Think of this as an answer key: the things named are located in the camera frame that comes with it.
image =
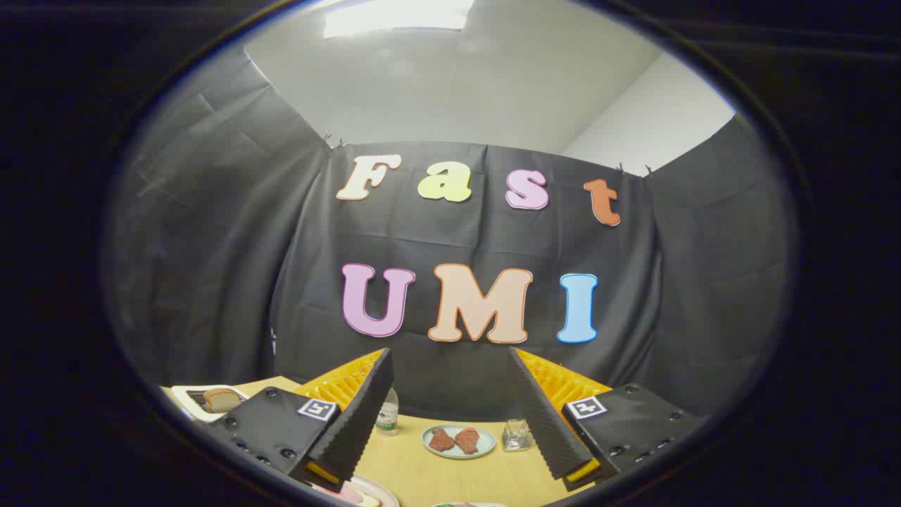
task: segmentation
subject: plate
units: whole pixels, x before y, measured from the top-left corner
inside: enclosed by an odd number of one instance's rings
[[[446,451],[436,451],[435,449],[429,447],[429,444],[432,442],[432,430],[433,429],[444,429],[447,432],[448,437],[454,438],[460,433],[464,428],[475,428],[478,432],[478,441],[476,442],[476,449],[478,452],[475,454],[466,454],[463,452],[463,449],[460,446],[454,446]],[[429,452],[433,454],[437,454],[438,456],[449,457],[450,459],[472,459],[479,456],[484,456],[488,454],[488,452],[495,448],[495,438],[493,435],[483,430],[482,428],[471,427],[466,424],[441,424],[439,426],[432,426],[423,432],[423,445],[425,448],[429,449]]]
[[[225,412],[211,414],[204,410],[191,396],[194,394],[203,394],[205,391],[210,391],[211,389],[228,389],[229,391],[234,392],[241,398],[241,402],[245,402],[249,399],[250,396],[244,394],[241,390],[236,387],[232,387],[231,385],[173,385],[171,388],[172,395],[178,400],[178,403],[181,404],[181,408],[187,410],[187,413],[195,419],[200,419],[203,422],[214,422],[217,419],[221,418],[225,415]]]
[[[360,477],[359,475],[351,477],[350,483],[363,493],[378,498],[382,502],[381,507],[400,507],[400,502],[397,501],[397,498],[381,484],[373,483],[366,477]]]

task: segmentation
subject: table surface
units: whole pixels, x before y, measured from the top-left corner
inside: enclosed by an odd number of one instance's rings
[[[234,387],[253,396],[269,386],[293,391],[300,384],[285,377],[273,377]],[[163,391],[175,401],[169,389],[163,388]],[[425,448],[421,435],[428,428],[444,423],[482,428],[495,437],[497,445],[488,454],[474,459],[436,456]],[[590,487],[567,492],[562,481],[551,477],[536,446],[525,451],[505,452],[501,444],[503,431],[503,422],[467,423],[400,415],[396,435],[382,435],[373,429],[354,473],[385,486],[403,507],[431,507],[441,502],[493,502],[507,507],[534,507]]]

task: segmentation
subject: orange letter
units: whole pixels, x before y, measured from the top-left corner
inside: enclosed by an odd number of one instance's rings
[[[595,212],[595,218],[607,226],[619,226],[619,213],[610,208],[610,200],[616,200],[616,190],[609,189],[604,180],[589,181],[582,188],[591,192],[591,210]]]
[[[369,195],[366,182],[371,181],[373,189],[380,185],[388,167],[400,167],[400,155],[361,155],[353,159],[353,172],[335,197],[342,200],[365,199]]]
[[[457,313],[469,339],[482,337],[491,318],[495,326],[488,331],[488,341],[496,344],[518,344],[528,333],[523,329],[525,290],[532,283],[532,272],[506,269],[497,275],[495,284],[482,296],[472,270],[463,264],[438,264],[435,276],[441,280],[441,303],[438,323],[429,329],[429,338],[437,342],[455,342],[463,336],[457,329]]]

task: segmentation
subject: letter i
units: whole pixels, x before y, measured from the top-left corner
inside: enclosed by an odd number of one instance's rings
[[[597,336],[597,331],[591,327],[591,300],[597,277],[593,274],[564,274],[560,277],[560,285],[566,289],[566,325],[557,333],[557,339],[565,344],[590,342]]]

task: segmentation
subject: black backdrop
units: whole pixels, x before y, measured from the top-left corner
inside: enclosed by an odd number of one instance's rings
[[[645,383],[707,414],[747,379],[789,303],[795,210],[782,168],[738,120],[644,179],[485,145],[330,149],[236,47],[181,83],[143,134],[110,208],[107,282],[126,349],[155,383],[303,382],[391,346],[404,413],[513,416],[508,346],[426,335],[441,295],[432,269],[461,263],[484,292],[505,268],[533,273],[524,350],[609,385]],[[335,197],[356,156],[391,153],[403,163],[367,198]],[[472,169],[472,197],[417,194],[439,161]],[[546,208],[506,203],[516,169],[548,178]],[[619,194],[619,226],[591,212],[582,184],[598,178]],[[387,300],[385,269],[416,273],[398,333],[364,336],[344,322],[345,263],[376,270],[370,315]],[[598,337],[585,344],[556,338],[569,272],[599,279]]]

